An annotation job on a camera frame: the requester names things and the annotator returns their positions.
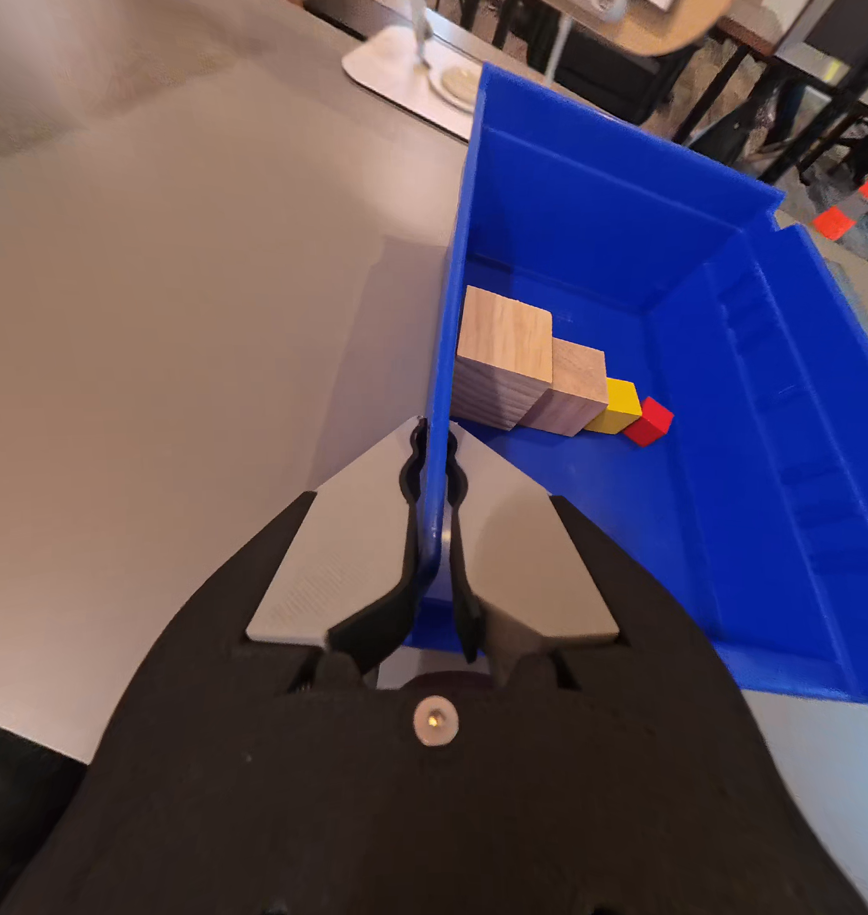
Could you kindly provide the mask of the person's legs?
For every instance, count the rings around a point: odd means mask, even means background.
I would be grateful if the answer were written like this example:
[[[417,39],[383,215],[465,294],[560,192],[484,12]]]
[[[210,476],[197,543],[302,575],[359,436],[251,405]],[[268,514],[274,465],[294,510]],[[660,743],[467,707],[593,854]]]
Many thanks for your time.
[[[0,727],[0,904],[54,829],[87,766]]]

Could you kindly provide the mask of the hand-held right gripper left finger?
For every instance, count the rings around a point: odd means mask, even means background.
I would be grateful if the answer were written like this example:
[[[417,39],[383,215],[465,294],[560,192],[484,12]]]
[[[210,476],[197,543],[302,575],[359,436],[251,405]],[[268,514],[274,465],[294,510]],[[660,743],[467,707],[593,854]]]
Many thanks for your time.
[[[250,641],[349,656],[369,673],[411,632],[428,422],[411,417],[315,491],[249,622]]]

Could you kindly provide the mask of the medium natural wooden cube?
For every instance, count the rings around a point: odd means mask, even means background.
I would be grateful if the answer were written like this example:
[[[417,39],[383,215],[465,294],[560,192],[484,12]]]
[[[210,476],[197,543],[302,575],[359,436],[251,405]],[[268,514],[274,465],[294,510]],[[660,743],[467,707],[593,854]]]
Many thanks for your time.
[[[533,428],[574,437],[609,405],[605,354],[575,342],[552,339],[552,383],[519,421]]]

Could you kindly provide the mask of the yellow wooden cube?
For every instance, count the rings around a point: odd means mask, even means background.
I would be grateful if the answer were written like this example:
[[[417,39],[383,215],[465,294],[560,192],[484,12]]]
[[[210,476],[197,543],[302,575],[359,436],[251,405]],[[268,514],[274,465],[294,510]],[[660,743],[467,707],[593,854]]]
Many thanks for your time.
[[[611,377],[606,382],[607,406],[584,427],[584,431],[613,436],[640,419],[643,406],[634,383]]]

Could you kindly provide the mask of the red wooden cube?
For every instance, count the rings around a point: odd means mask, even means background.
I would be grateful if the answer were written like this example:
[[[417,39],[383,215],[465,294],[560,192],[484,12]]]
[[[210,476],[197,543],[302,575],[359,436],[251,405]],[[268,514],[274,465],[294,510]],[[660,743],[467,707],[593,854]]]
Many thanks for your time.
[[[641,415],[626,426],[621,434],[636,446],[647,447],[667,435],[675,415],[650,396],[642,401],[641,407]]]

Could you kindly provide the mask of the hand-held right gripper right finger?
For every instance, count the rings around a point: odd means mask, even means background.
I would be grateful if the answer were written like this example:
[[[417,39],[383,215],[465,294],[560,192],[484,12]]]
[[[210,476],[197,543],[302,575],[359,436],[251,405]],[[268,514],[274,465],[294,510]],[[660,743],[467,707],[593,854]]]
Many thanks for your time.
[[[454,422],[446,509],[456,632],[466,659],[484,654],[497,683],[529,655],[618,639],[549,492]]]

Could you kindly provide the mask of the blue plastic bin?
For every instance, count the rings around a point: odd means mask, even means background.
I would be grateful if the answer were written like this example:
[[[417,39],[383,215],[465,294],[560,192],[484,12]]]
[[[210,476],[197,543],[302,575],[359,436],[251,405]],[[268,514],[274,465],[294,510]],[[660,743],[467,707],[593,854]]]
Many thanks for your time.
[[[674,413],[487,431],[700,624],[740,688],[868,703],[868,335],[777,189],[486,64],[431,358],[422,579],[440,564],[466,287],[553,315]]]

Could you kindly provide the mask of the orange traffic cone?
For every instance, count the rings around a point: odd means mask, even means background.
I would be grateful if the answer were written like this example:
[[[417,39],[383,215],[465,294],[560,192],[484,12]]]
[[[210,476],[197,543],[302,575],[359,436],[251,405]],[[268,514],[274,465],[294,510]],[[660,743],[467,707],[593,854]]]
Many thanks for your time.
[[[818,214],[809,228],[836,243],[868,214],[868,180],[828,210]]]

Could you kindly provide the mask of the large natural wooden cube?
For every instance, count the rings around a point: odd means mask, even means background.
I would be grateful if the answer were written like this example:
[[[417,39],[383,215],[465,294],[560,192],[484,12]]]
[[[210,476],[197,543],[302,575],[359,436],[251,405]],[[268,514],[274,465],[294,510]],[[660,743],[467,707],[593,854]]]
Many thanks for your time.
[[[454,360],[451,416],[514,428],[551,386],[552,314],[468,285]]]

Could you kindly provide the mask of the black office chair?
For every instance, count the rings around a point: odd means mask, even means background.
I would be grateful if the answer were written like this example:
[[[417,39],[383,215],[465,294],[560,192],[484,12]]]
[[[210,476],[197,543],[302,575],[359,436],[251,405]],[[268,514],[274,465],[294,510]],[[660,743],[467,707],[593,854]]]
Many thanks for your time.
[[[610,115],[641,125],[672,101],[678,78],[700,47],[694,43],[661,57],[639,57],[574,30],[554,82]]]

